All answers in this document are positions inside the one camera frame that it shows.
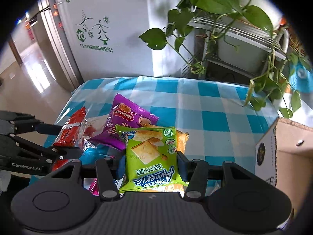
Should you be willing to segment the blue white checkered tablecloth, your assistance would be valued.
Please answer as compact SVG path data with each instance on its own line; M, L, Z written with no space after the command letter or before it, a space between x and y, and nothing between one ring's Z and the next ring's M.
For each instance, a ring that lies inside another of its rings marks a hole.
M255 170L255 145L277 118L267 102L260 111L245 105L247 87L184 78L107 78L89 80L75 91L51 123L63 125L78 109L87 117L109 113L121 94L158 117L158 125L189 134L185 155L211 165L229 160Z

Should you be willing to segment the white freezer with green print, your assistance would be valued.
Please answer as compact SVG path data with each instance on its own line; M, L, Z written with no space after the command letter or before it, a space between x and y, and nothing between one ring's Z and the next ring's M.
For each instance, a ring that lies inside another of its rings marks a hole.
M164 28L177 0L38 0L39 18L71 88L98 78L176 76L177 56L139 36Z

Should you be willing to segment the cardboard milk carton box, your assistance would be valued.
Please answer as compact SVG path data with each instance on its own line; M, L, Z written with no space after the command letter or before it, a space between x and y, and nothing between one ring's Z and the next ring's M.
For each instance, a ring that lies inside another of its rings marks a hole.
M312 181L312 128L277 118L255 146L255 175L284 192L299 212Z

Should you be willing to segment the white metal plant stand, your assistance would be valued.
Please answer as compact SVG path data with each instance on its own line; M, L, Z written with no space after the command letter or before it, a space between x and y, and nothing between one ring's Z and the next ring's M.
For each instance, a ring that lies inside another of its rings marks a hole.
M289 45L286 29L279 30L271 39L261 29L242 21L231 25L211 47L208 46L208 39L205 37L203 44L195 48L205 60L205 66L213 63L250 79L265 72L267 57L272 52L276 60L286 60Z

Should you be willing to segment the patterned table cover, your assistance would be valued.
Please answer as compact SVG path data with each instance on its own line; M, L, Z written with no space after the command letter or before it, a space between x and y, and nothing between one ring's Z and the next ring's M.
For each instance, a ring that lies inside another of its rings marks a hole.
M312 127L312 72L298 63L292 66L287 85L274 101L279 116Z

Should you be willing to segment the blue foil snack bag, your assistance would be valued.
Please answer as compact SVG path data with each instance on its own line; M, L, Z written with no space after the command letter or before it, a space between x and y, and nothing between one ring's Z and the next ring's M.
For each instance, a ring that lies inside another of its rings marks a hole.
M104 158L120 158L123 156L124 152L114 147L106 146L103 144L98 144L95 147L87 148L79 158L82 165L93 165L99 159Z

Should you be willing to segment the white red snack packet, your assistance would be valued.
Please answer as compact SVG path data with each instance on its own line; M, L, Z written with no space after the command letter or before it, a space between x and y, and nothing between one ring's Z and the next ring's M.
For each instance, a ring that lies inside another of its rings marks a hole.
M91 117L86 120L84 138L90 139L101 134L108 119L108 114L103 116Z

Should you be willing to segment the red snack bag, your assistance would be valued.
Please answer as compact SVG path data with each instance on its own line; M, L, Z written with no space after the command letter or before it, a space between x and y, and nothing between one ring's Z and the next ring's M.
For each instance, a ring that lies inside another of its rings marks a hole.
M60 150L51 170L55 171L70 160L79 159L83 153L83 133L86 125L86 108L77 110L64 124L52 149Z

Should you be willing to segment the orange yellow snack bag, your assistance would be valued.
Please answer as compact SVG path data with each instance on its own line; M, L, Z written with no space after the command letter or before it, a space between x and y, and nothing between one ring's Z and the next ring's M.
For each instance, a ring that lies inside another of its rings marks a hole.
M184 154L186 150L186 143L189 140L189 134L176 130L176 136L178 151ZM181 184L171 184L147 189L146 192L179 192L181 196L183 196L185 190Z

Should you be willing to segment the purple snack bag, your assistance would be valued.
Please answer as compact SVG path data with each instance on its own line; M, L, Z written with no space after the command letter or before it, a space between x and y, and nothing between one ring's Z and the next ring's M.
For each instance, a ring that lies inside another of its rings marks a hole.
M125 141L119 136L116 126L140 128L146 125L156 125L158 120L156 115L121 94L116 94L102 133L92 137L91 142L122 151L125 149Z

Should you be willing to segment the white plant pot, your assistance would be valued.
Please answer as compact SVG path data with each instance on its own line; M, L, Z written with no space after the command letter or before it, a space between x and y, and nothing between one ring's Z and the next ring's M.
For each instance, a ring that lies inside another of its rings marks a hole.
M258 74L270 52L270 36L259 28L235 21L218 39L218 57L250 74Z

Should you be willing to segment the green cracker snack bag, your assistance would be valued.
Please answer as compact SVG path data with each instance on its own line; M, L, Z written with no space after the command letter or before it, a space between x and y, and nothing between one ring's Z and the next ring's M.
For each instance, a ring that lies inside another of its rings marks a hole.
M185 186L179 174L178 141L175 127L130 128L116 126L125 140L125 175L119 191L181 192Z

